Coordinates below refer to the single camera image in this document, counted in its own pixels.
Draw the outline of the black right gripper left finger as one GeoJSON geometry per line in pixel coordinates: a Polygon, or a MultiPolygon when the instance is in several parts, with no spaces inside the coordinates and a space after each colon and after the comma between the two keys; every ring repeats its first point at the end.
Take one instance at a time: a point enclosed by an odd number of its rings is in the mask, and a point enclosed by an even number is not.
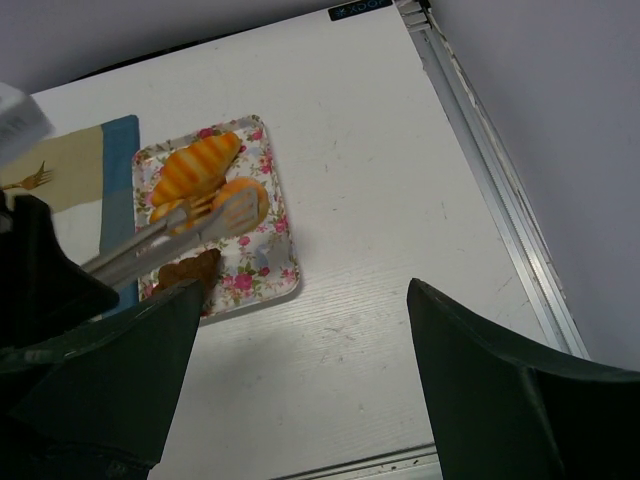
{"type": "Polygon", "coordinates": [[[204,302],[183,281],[1,351],[4,479],[145,479],[161,461],[204,302]]]}

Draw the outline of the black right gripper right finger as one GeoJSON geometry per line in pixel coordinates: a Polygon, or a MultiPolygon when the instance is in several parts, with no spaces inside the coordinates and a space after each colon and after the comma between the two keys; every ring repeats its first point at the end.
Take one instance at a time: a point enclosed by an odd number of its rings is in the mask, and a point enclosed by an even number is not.
{"type": "Polygon", "coordinates": [[[639,375],[504,328],[414,279],[412,341],[447,479],[635,479],[639,375]]]}

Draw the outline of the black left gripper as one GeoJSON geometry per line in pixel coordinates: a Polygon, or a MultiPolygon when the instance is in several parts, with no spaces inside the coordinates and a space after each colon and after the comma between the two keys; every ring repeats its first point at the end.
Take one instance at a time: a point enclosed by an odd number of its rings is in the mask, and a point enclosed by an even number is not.
{"type": "Polygon", "coordinates": [[[40,199],[1,198],[1,346],[46,341],[104,313],[119,295],[62,251],[40,199]]]}

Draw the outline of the metal serving tongs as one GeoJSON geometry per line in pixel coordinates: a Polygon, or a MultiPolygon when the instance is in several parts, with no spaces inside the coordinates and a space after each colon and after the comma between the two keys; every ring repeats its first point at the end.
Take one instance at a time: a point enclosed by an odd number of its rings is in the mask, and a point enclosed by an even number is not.
{"type": "Polygon", "coordinates": [[[258,219],[257,191],[244,188],[214,212],[188,227],[194,210],[184,201],[166,216],[138,231],[114,250],[100,254],[82,269],[103,284],[120,290],[139,277],[208,242],[242,235],[258,219]]]}

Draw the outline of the round orange bun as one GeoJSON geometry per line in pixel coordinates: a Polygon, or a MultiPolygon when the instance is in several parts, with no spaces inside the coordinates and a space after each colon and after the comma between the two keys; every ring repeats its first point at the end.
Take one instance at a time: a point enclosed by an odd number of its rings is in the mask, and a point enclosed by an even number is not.
{"type": "Polygon", "coordinates": [[[211,211],[222,210],[222,221],[235,236],[255,230],[265,220],[269,208],[266,188],[250,177],[228,181],[211,202],[211,211]]]}

